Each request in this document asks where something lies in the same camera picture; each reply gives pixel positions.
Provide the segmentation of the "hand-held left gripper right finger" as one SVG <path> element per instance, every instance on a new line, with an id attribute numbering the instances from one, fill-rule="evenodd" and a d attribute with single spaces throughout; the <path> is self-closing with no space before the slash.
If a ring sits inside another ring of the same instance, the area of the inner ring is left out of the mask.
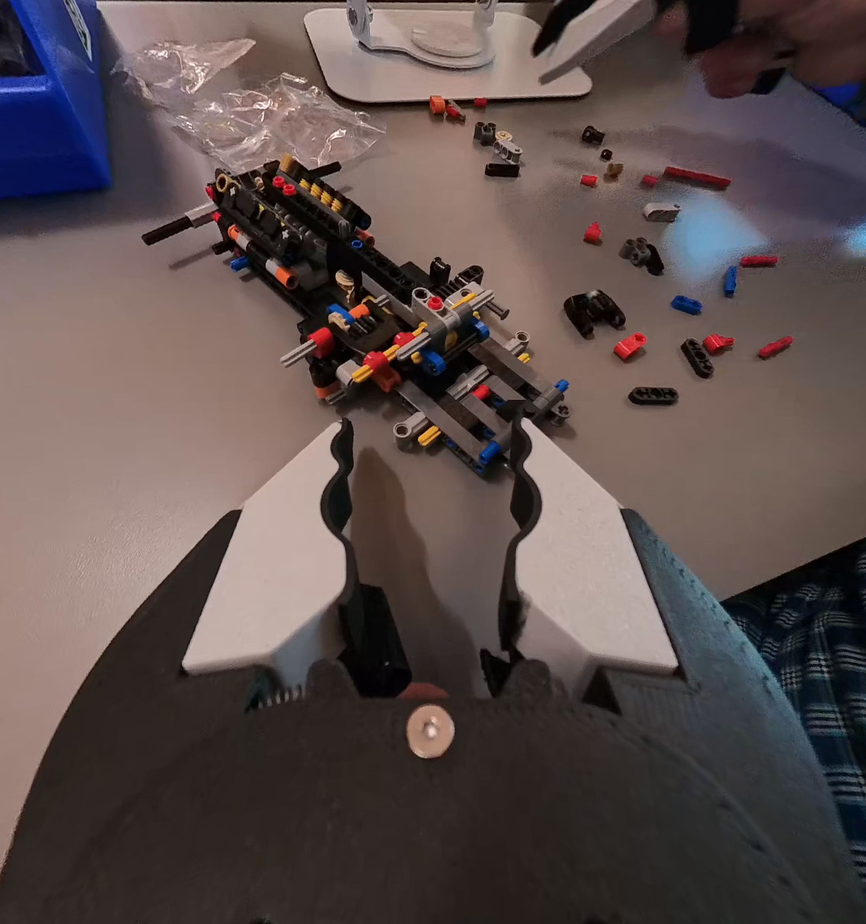
<path id="1" fill-rule="evenodd" d="M 480 652 L 497 698 L 522 661 L 585 700 L 601 670 L 656 680 L 678 676 L 678 656 L 623 506 L 534 423 L 511 426 L 510 514 L 517 526 L 501 578 L 499 652 Z"/>

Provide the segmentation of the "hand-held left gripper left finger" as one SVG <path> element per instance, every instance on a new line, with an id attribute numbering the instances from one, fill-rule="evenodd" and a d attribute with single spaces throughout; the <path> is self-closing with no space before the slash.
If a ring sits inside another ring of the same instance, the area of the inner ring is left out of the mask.
<path id="1" fill-rule="evenodd" d="M 354 429 L 333 422 L 244 502 L 182 660 L 192 676 L 262 667 L 290 693 L 339 661 L 364 697 L 412 670 L 384 591 L 363 584 L 346 535 Z"/>

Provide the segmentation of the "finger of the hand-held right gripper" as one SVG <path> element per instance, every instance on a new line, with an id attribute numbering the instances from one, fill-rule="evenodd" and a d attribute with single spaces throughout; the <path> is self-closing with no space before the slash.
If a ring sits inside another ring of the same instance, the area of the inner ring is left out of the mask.
<path id="1" fill-rule="evenodd" d="M 548 52 L 540 84 L 582 67 L 657 16 L 657 1 L 556 2 L 532 45 L 533 58 Z"/>

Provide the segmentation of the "lego pieces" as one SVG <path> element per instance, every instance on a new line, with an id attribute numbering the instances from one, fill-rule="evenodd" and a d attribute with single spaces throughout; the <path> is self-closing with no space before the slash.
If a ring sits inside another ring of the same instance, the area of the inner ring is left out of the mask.
<path id="1" fill-rule="evenodd" d="M 604 118 L 606 142 L 594 145 L 559 113 L 539 106 L 525 126 L 477 111 L 475 135 L 446 112 L 424 122 L 435 144 L 422 202 L 444 221 L 433 236 L 447 262 L 461 257 L 456 270 L 468 256 L 483 263 L 507 330 L 542 324 L 546 349 L 567 343 L 630 376 L 633 402 L 666 405 L 680 374 L 708 380 L 725 356 L 771 362 L 801 341 L 789 302 L 762 292 L 778 258 L 739 211 L 740 193 L 766 179 L 746 139 L 671 123 L 618 130 Z M 497 143 L 498 130 L 513 141 Z M 563 303 L 593 290 L 626 325 L 598 324 L 585 340 Z"/>

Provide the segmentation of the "black lego frame piece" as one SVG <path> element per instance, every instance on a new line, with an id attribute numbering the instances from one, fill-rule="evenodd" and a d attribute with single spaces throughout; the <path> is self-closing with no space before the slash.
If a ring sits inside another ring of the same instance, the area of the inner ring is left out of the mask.
<path id="1" fill-rule="evenodd" d="M 618 304 L 601 290 L 571 295 L 563 303 L 563 312 L 585 340 L 593 336 L 598 324 L 605 324 L 614 330 L 621 330 L 626 325 L 626 317 Z"/>

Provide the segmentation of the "lego car chassis build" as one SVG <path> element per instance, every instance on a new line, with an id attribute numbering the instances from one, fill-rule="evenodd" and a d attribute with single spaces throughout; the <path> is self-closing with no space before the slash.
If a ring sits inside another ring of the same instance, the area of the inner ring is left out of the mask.
<path id="1" fill-rule="evenodd" d="M 406 410 L 393 428 L 402 450 L 442 443 L 484 476 L 509 456 L 516 418 L 566 424 L 569 382 L 530 367 L 527 332 L 492 333 L 486 314 L 504 321 L 508 310 L 485 285 L 484 269 L 389 259 L 370 234 L 371 216 L 327 184 L 339 168 L 310 169 L 290 154 L 245 172 L 219 167 L 202 205 L 142 242 L 213 225 L 212 251 L 300 317 L 300 343 L 282 365 L 306 365 L 327 406 L 372 389 L 397 399 Z"/>

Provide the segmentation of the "person's right hand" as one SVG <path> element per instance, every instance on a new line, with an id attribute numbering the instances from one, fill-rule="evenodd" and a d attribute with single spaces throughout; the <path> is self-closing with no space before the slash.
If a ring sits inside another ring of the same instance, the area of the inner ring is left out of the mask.
<path id="1" fill-rule="evenodd" d="M 739 17 L 749 32 L 697 57 L 714 97 L 747 94 L 774 65 L 780 47 L 795 52 L 790 70 L 801 82 L 833 87 L 866 81 L 866 1 L 744 1 Z"/>

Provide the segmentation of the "person's plaid shirt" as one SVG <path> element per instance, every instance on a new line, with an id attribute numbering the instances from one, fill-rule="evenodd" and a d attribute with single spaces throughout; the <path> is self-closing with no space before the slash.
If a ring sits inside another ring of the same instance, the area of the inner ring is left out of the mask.
<path id="1" fill-rule="evenodd" d="M 797 712 L 866 890 L 866 538 L 722 605 Z"/>

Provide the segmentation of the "clear plastic bag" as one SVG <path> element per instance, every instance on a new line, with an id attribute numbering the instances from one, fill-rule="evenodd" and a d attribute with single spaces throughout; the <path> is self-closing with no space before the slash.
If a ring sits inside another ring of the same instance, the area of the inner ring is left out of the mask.
<path id="1" fill-rule="evenodd" d="M 210 80 L 239 61 L 256 45 L 252 38 L 201 43 L 156 40 L 124 53 L 110 74 L 121 77 L 145 100 L 162 105 L 195 95 Z"/>
<path id="2" fill-rule="evenodd" d="M 289 154 L 306 168 L 344 164 L 386 136 L 386 124 L 348 109 L 303 77 L 168 101 L 168 120 L 218 167 L 245 172 Z"/>

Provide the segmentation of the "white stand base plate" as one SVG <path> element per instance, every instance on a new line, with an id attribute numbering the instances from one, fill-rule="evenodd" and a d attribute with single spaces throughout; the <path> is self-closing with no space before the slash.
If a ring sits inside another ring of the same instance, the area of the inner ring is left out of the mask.
<path id="1" fill-rule="evenodd" d="M 530 46 L 539 26 L 521 5 L 347 2 L 307 13 L 304 28 L 329 89 L 357 103 L 573 99 L 591 78 L 578 67 L 542 82 Z"/>

